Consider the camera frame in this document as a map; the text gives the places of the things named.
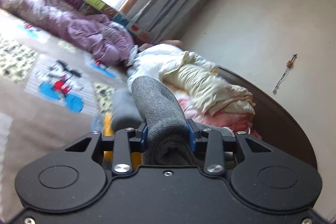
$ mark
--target brown headboard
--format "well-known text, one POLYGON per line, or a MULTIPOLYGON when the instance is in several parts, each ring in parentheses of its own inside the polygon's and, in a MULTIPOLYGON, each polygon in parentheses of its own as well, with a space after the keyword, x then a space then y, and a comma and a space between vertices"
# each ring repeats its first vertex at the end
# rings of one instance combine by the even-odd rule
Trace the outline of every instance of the brown headboard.
POLYGON ((293 117, 275 100, 234 72, 220 67, 219 75, 231 84, 246 87, 253 93, 256 115, 253 128, 262 140, 300 159, 315 169, 317 162, 313 147, 293 117))

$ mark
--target silver screw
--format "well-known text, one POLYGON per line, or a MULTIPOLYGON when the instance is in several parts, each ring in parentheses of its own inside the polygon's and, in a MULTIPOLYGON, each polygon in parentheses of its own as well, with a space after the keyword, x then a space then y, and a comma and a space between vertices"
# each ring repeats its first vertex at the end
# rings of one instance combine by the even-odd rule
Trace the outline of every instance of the silver screw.
POLYGON ((35 220, 30 218, 30 217, 27 217, 25 220, 24 220, 24 223, 25 224, 35 224, 35 220))
POLYGON ((222 165, 219 165, 219 164, 210 164, 208 167, 207 167, 207 171, 209 173, 220 173, 224 170, 223 166, 222 165))
POLYGON ((114 170, 118 173, 126 173, 130 171, 131 167, 128 164, 117 164, 114 166, 114 170))
POLYGON ((172 176, 174 173, 172 171, 166 171, 163 173, 166 177, 172 176))
POLYGON ((302 221, 302 224, 313 224, 313 220, 311 220, 310 218, 305 218, 305 219, 302 221))

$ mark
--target purple blanket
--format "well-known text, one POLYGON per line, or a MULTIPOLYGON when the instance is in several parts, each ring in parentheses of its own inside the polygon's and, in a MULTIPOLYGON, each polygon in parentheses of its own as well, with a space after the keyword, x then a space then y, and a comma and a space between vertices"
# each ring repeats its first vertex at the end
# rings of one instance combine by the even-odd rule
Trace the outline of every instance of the purple blanket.
POLYGON ((85 16, 62 0, 0 0, 0 7, 92 53, 105 64, 127 59, 134 45, 126 28, 107 15, 85 16))

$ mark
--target wall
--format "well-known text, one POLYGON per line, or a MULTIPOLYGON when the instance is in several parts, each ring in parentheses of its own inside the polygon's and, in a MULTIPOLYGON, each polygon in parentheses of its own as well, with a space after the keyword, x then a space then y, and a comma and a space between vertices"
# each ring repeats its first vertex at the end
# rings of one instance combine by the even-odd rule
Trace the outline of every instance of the wall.
POLYGON ((328 218, 336 213, 335 22, 336 0, 210 0, 182 39, 186 49, 266 92, 299 123, 323 180, 315 209, 328 218), (273 94, 293 54, 294 67, 273 94))

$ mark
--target triangular cutout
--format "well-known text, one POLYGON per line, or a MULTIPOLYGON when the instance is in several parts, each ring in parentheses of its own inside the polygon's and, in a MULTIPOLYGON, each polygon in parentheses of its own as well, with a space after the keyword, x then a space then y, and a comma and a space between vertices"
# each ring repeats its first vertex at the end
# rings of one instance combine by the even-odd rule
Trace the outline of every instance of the triangular cutout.
POLYGON ((70 146, 65 151, 67 151, 67 152, 85 152, 85 150, 89 146, 90 141, 91 141, 91 138, 85 138, 84 140, 81 140, 80 142, 74 144, 73 146, 70 146))
POLYGON ((269 148, 266 146, 261 145, 260 143, 257 143, 256 141, 252 139, 247 139, 246 142, 249 145, 250 149, 254 153, 260 153, 260 152, 272 152, 269 148))

